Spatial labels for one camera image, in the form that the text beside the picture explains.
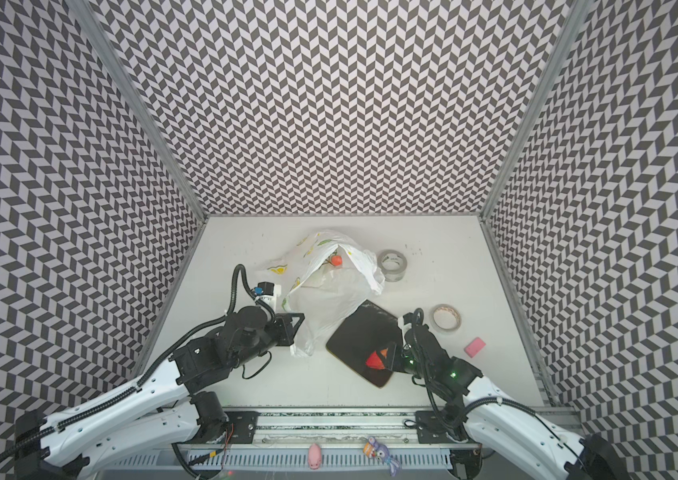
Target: patterned wall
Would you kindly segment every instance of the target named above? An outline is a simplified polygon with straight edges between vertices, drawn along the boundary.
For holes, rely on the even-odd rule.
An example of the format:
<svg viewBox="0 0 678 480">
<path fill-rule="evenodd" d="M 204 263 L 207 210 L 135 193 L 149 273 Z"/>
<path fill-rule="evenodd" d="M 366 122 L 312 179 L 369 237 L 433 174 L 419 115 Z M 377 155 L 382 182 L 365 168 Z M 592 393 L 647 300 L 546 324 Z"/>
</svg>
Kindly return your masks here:
<svg viewBox="0 0 678 480">
<path fill-rule="evenodd" d="M 439 213 L 482 206 L 568 2 L 94 10 L 210 212 Z"/>
<path fill-rule="evenodd" d="M 196 228 L 65 7 L 0 2 L 0 452 L 128 378 Z"/>
<path fill-rule="evenodd" d="M 678 478 L 678 0 L 596 3 L 492 226 L 562 399 Z"/>
</svg>

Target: pink block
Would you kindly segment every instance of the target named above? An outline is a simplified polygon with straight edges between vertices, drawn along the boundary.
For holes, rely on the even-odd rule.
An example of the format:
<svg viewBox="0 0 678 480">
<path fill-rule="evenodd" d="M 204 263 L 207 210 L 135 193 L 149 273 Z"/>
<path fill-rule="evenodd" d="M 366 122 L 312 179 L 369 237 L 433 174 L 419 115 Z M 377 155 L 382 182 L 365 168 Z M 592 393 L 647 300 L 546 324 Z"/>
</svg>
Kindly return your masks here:
<svg viewBox="0 0 678 480">
<path fill-rule="evenodd" d="M 475 358 L 475 355 L 477 355 L 484 346 L 486 346 L 486 343 L 478 337 L 464 348 L 464 352 L 469 355 L 469 358 Z"/>
</svg>

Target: robotic arm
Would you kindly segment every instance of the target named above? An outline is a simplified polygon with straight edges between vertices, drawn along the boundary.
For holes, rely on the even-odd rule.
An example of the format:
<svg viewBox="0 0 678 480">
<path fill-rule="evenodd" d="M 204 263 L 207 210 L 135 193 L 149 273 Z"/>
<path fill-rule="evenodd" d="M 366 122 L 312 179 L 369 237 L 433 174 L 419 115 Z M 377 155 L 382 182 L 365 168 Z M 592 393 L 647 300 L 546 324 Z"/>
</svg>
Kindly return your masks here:
<svg viewBox="0 0 678 480">
<path fill-rule="evenodd" d="M 234 312 L 238 274 L 255 306 Z M 229 418 L 216 394 L 202 390 L 273 346 L 293 345 L 304 314 L 275 314 L 278 293 L 272 283 L 249 288 L 245 268 L 238 265 L 227 315 L 199 324 L 143 375 L 110 392 L 49 416 L 33 411 L 19 417 L 16 443 L 0 455 L 0 463 L 14 456 L 18 480 L 75 480 L 152 446 L 223 438 Z M 605 440 L 583 438 L 551 424 L 470 363 L 450 357 L 423 324 L 421 309 L 403 319 L 405 346 L 391 343 L 377 353 L 388 352 L 380 356 L 385 368 L 423 380 L 437 418 L 428 428 L 457 442 L 471 438 L 493 448 L 537 480 L 629 480 L 622 460 Z M 204 336 L 190 339 L 212 326 L 216 328 Z M 438 407 L 435 396 L 446 402 L 444 408 Z M 161 408 L 172 402 L 173 407 Z"/>
</svg>

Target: black mat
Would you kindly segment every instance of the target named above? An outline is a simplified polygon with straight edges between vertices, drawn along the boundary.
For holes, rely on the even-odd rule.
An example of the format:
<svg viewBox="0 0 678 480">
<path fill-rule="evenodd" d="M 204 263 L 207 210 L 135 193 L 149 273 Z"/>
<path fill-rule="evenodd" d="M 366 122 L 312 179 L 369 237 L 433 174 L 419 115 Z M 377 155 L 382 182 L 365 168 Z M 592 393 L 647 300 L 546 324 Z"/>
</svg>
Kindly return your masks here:
<svg viewBox="0 0 678 480">
<path fill-rule="evenodd" d="M 369 368 L 366 360 L 371 353 L 389 342 L 402 348 L 402 332 L 397 326 L 397 317 L 366 300 L 344 319 L 328 339 L 326 348 L 364 379 L 381 388 L 390 379 L 392 372 Z"/>
</svg>

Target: lemon print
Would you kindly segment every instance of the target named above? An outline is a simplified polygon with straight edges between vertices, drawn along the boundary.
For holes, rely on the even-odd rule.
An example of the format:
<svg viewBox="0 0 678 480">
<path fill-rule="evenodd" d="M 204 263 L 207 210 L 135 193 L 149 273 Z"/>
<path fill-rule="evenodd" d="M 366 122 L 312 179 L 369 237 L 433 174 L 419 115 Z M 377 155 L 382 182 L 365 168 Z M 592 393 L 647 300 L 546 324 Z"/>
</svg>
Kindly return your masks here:
<svg viewBox="0 0 678 480">
<path fill-rule="evenodd" d="M 288 270 L 288 265 L 271 266 L 268 270 L 273 274 L 283 275 Z"/>
</svg>

